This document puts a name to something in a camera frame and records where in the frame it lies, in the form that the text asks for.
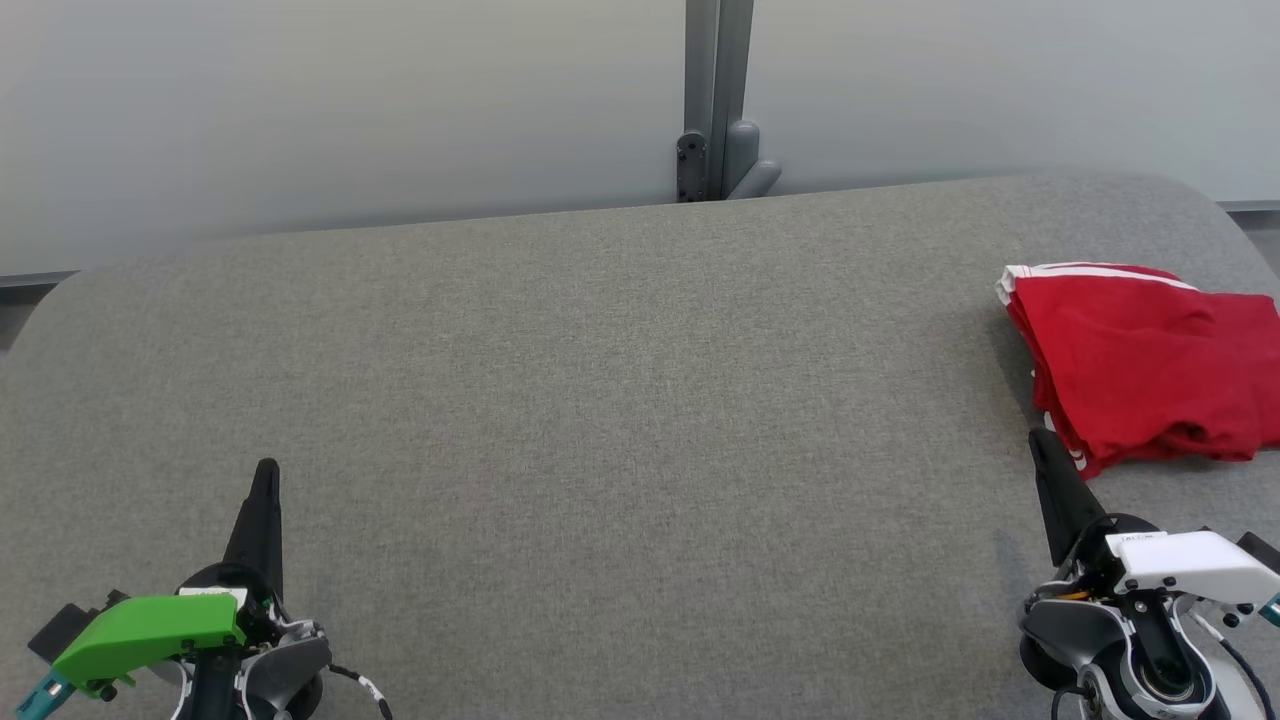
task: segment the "gray metal bracket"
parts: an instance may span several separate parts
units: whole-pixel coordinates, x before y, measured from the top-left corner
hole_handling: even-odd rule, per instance
[[[782,176],[782,165],[760,160],[760,128],[737,120],[724,135],[724,200],[764,197]]]
[[[686,132],[676,142],[676,202],[707,200],[707,138]]]
[[[686,0],[685,135],[676,201],[759,197],[782,167],[760,160],[760,128],[742,120],[754,0]]]

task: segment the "metal pole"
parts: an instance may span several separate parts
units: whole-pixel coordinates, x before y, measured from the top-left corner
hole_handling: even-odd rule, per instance
[[[716,33],[719,0],[685,4],[685,132],[712,132],[712,94],[716,91]]]
[[[716,88],[712,99],[710,135],[707,136],[709,155],[707,195],[710,200],[723,200],[733,190],[724,187],[724,142],[730,124],[742,118],[746,59],[751,46],[751,14],[755,12],[755,0],[721,0],[719,5]]]

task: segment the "folded red fabric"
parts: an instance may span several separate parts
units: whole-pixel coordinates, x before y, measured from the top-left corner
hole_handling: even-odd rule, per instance
[[[1251,460],[1280,445],[1280,315],[1138,265],[1010,265],[997,284],[1033,402],[1085,478],[1125,459]]]

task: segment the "gray table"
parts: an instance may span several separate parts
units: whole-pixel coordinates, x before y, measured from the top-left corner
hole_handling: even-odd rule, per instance
[[[64,602],[172,592],[284,471],[294,614],[402,717],[1041,717],[1051,573],[1002,265],[1280,293],[1149,177],[978,179],[209,243],[78,274],[0,363],[0,696]],[[1280,539],[1280,462],[1114,510]],[[1240,638],[1263,678],[1275,635]],[[168,717],[143,678],[65,716]],[[321,719],[376,717],[328,682]]]

